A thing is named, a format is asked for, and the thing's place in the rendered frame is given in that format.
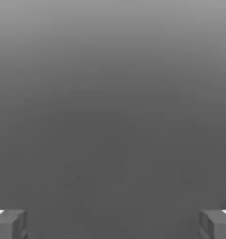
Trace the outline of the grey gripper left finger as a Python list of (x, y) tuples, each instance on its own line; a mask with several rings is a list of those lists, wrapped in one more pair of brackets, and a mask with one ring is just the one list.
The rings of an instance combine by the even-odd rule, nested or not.
[(28, 211), (0, 209), (0, 239), (28, 239)]

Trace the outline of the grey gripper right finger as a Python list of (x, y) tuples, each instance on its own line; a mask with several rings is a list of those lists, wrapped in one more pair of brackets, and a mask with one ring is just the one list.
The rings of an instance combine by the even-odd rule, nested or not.
[(200, 210), (199, 239), (226, 239), (226, 210)]

